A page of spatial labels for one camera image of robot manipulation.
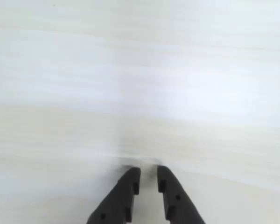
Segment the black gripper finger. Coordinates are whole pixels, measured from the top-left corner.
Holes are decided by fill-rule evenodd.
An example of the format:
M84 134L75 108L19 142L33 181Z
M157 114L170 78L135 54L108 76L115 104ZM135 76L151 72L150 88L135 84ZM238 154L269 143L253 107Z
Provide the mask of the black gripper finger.
M163 195L165 219L171 224L205 224L195 205L173 172L157 167L158 191Z
M127 224L132 221L134 196L140 191L139 167L128 169L91 213L88 224Z

